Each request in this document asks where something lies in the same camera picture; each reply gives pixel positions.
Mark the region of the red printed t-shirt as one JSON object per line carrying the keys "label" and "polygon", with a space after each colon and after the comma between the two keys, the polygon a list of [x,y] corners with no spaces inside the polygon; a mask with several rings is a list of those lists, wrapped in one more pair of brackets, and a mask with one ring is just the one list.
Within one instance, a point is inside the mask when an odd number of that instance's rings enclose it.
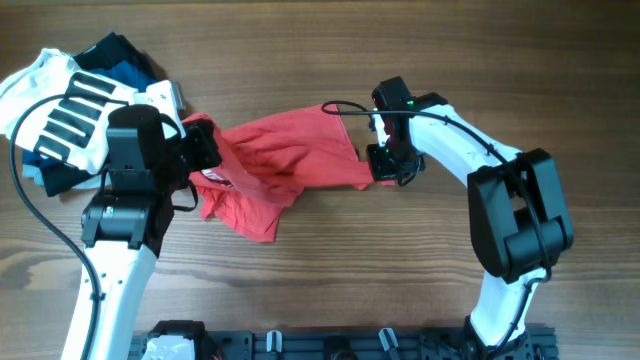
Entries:
{"label": "red printed t-shirt", "polygon": [[254,242],[273,242],[281,213],[306,189],[374,183],[343,120],[318,105],[263,117],[226,130],[206,113],[183,120],[213,127],[222,163],[190,175],[204,203],[200,216],[216,218]]}

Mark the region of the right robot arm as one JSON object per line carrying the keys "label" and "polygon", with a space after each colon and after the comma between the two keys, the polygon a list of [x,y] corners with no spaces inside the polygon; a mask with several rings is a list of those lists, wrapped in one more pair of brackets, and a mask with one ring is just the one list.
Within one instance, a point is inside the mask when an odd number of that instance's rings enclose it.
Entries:
{"label": "right robot arm", "polygon": [[371,94],[367,157],[377,181],[411,182],[434,158],[467,190],[470,237],[484,269],[468,333],[486,359],[511,350],[524,333],[536,288],[574,240],[554,159],[504,145],[463,120],[437,93],[414,96],[401,77]]}

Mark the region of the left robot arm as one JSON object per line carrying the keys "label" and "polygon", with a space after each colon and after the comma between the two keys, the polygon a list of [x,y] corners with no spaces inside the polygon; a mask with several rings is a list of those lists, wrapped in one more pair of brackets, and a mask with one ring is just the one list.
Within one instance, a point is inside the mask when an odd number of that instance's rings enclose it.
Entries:
{"label": "left robot arm", "polygon": [[180,209],[172,195],[193,185],[191,173],[222,162],[213,125],[182,125],[184,108],[179,85],[165,80],[108,117],[111,187],[81,217],[91,267],[82,275],[65,359],[127,357],[144,290]]}

